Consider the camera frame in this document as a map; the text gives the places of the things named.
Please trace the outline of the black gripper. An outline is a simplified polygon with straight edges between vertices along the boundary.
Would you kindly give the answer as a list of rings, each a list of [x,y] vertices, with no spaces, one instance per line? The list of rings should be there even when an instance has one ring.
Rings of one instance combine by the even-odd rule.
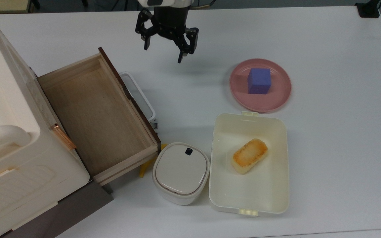
[[[175,44],[179,47],[178,63],[181,63],[183,57],[188,54],[194,54],[199,29],[196,27],[187,28],[186,19],[191,6],[176,8],[176,7],[155,7],[154,14],[148,9],[142,9],[139,12],[135,32],[141,35],[144,41],[144,50],[148,50],[150,38],[155,34],[160,34],[163,30],[174,31]],[[145,27],[145,23],[151,23],[152,26]]]

